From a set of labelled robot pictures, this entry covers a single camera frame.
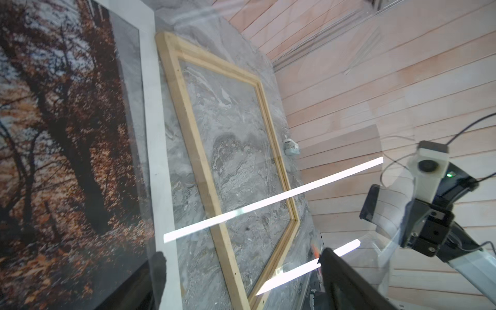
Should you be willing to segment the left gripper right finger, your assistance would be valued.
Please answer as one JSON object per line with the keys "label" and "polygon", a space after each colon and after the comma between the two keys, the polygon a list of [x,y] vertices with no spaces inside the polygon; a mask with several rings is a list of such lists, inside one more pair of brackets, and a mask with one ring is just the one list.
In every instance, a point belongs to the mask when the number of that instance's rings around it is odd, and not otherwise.
{"label": "left gripper right finger", "polygon": [[319,264],[326,295],[320,309],[395,309],[332,249],[323,250]]}

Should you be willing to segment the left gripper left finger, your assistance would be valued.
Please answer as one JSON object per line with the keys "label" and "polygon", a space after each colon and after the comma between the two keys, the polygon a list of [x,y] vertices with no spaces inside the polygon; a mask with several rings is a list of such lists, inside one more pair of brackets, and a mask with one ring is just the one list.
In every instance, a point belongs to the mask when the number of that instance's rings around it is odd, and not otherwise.
{"label": "left gripper left finger", "polygon": [[158,251],[96,309],[159,309],[167,283],[167,259]]}

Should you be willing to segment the white photo mat board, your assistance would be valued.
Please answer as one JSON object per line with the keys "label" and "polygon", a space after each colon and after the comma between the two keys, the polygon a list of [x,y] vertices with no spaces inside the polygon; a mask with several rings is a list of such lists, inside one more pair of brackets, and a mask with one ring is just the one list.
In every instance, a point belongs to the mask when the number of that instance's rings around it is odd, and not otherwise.
{"label": "white photo mat board", "polygon": [[151,190],[154,244],[167,260],[167,282],[160,309],[182,309],[182,292],[176,242],[164,242],[165,233],[175,230],[170,184],[164,106],[161,95],[159,59],[154,35],[154,12],[142,1],[98,1],[110,12],[138,29],[142,73],[147,163]]}

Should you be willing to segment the light wooden picture frame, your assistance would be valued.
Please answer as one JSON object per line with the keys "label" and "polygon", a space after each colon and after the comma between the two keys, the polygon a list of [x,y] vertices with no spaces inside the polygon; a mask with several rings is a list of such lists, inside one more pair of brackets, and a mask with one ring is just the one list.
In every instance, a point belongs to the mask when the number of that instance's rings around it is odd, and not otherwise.
{"label": "light wooden picture frame", "polygon": [[156,36],[184,309],[267,309],[300,227],[261,77],[171,32]]}

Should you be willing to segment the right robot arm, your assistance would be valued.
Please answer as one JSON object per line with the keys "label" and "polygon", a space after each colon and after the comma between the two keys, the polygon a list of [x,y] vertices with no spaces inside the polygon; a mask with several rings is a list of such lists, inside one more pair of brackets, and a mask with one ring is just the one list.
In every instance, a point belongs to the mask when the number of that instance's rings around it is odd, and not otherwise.
{"label": "right robot arm", "polygon": [[472,238],[455,220],[454,204],[480,181],[450,161],[449,147],[421,141],[389,186],[373,184],[360,219],[394,248],[437,257],[495,302],[495,245]]}

